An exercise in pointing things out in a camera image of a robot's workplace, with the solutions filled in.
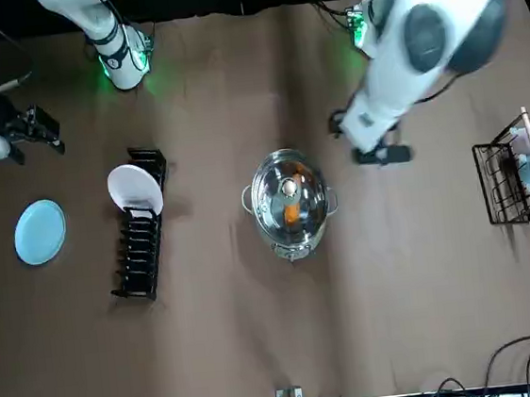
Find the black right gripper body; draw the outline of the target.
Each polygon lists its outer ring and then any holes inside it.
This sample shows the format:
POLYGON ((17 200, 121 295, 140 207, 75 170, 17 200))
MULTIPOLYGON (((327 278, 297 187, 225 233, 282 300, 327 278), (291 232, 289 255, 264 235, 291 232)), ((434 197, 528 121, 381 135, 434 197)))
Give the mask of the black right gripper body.
POLYGON ((25 131, 22 113, 5 95, 0 93, 0 136, 17 138, 25 131))

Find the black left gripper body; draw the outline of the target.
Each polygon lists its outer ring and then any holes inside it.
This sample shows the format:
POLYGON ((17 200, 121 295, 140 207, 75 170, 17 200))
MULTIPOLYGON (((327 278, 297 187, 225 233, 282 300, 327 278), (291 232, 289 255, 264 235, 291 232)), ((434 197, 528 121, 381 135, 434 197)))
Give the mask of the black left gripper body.
POLYGON ((353 151, 354 162, 359 165, 381 165, 412 160, 412 150, 407 145, 389 144, 374 148, 371 152, 363 153, 358 148, 353 151))

